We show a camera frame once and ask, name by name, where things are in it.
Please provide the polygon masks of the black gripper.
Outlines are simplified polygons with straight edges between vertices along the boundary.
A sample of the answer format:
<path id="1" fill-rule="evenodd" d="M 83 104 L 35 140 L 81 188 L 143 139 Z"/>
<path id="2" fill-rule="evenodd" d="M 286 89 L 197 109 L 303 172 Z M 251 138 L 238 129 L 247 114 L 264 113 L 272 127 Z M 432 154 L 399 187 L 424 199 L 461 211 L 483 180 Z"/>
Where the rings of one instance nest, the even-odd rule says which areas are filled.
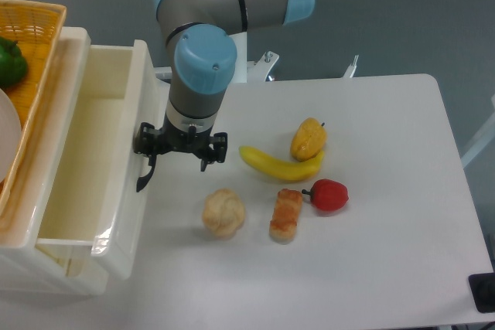
<path id="1" fill-rule="evenodd" d="M 193 154 L 201 160 L 200 171 L 215 162 L 224 163 L 228 149 L 226 132 L 211 133 L 212 127 L 203 130 L 196 122 L 174 124 L 165 114 L 163 125 L 156 128 L 148 122 L 142 122 L 133 140 L 136 154 L 148 158 L 148 175 L 153 175 L 157 155 L 169 152 Z"/>

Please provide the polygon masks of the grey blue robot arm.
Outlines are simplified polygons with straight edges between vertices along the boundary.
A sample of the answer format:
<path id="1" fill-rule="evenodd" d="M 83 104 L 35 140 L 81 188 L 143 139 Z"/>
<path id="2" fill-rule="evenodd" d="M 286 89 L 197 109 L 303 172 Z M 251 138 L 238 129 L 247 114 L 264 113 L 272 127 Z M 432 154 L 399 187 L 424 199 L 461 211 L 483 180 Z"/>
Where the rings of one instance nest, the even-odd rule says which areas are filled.
<path id="1" fill-rule="evenodd" d="M 221 163 L 227 135 L 212 129 L 236 70 L 234 35 L 307 19 L 316 0 L 152 1 L 172 80 L 162 126 L 142 123 L 134 150 L 150 168 L 170 152 L 195 155 L 202 166 Z"/>

